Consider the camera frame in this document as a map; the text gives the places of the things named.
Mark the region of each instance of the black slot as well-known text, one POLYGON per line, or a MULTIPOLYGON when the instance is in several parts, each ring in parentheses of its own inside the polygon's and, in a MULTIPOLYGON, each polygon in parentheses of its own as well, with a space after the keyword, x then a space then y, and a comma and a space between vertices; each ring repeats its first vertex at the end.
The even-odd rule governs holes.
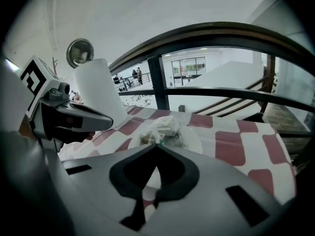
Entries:
POLYGON ((269 217, 269 214, 241 186, 232 186, 226 188, 226 191, 251 227, 269 217))
POLYGON ((67 171, 67 173, 69 175, 72 175, 72 174, 76 174, 76 173, 79 173, 79 172, 90 170, 91 168, 92 168, 91 166, 86 164, 86 165, 81 165, 81 166, 78 166, 78 167, 66 169, 66 171, 67 171))

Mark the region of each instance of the window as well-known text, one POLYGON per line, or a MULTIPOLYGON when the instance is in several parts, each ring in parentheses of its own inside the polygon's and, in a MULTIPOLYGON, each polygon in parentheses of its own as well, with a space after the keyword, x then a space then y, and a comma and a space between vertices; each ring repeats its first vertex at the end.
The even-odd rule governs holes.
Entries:
POLYGON ((174 86, 180 87, 206 73, 206 58, 190 58, 172 61, 174 86))

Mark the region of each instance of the table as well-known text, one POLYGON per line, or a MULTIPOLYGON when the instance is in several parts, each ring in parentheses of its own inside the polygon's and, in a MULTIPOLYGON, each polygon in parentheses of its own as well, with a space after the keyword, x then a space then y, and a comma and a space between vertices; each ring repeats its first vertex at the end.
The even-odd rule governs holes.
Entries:
MULTIPOLYGON (((218 118, 128 106, 127 119, 112 130, 97 132, 92 141, 64 145, 61 161, 100 156, 126 150, 131 139, 155 119, 173 115, 194 130, 203 154, 233 165, 284 204, 296 195, 291 160, 279 134, 268 123, 218 118)), ((143 190, 146 220, 155 210, 156 189, 143 190)))

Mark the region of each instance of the metal railing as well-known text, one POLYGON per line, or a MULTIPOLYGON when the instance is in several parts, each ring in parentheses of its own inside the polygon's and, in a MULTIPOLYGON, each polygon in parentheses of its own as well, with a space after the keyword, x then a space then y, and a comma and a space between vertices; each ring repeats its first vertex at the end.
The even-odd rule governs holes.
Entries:
POLYGON ((275 57, 289 61, 315 76, 313 68, 315 57, 304 47, 293 40, 274 31, 241 23, 215 22, 190 25, 158 35, 133 48, 114 61, 109 69, 112 74, 118 73, 139 62, 148 61, 153 89, 124 91, 119 95, 155 95, 157 108, 169 110, 169 95, 202 95, 227 98, 250 99, 255 102, 285 105, 315 113, 315 107, 286 97, 250 89, 235 88, 167 88, 164 76, 162 55, 183 49, 216 46, 243 48, 269 56, 268 62, 274 63, 275 57))
POLYGON ((141 78, 139 78, 138 75, 134 75, 134 76, 114 80, 114 84, 117 91, 122 92, 122 91, 128 91, 136 87, 142 86, 151 81, 152 80, 151 80, 150 73, 143 73, 141 75, 141 78))

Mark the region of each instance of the checkered tablecloth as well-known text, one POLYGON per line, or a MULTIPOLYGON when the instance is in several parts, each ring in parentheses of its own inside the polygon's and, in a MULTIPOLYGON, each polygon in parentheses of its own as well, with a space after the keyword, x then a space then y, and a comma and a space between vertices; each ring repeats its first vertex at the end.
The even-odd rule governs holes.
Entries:
MULTIPOLYGON (((233 165, 274 195, 280 204, 296 195, 290 157, 270 124, 136 106, 128 107, 127 112, 127 119, 115 129, 98 132, 92 141, 64 145, 59 153, 61 161, 125 150, 131 139, 155 119, 173 115, 197 133, 202 143, 202 154, 233 165)), ((155 192, 149 187, 143 191, 147 219, 155 210, 155 192)))

